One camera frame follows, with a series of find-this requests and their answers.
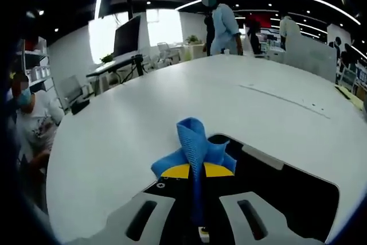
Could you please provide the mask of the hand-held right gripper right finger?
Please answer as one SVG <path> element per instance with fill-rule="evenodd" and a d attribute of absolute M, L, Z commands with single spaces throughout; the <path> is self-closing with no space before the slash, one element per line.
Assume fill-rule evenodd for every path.
<path fill-rule="evenodd" d="M 296 234 L 284 214 L 224 166 L 204 163 L 202 189 L 210 244 L 322 244 Z"/>

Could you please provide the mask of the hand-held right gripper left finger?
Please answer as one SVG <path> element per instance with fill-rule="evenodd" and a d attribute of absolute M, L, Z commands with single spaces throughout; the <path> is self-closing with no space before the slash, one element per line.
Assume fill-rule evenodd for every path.
<path fill-rule="evenodd" d="M 191 214 L 190 166 L 173 166 L 147 189 L 109 215 L 89 238 L 71 244 L 198 244 Z"/>

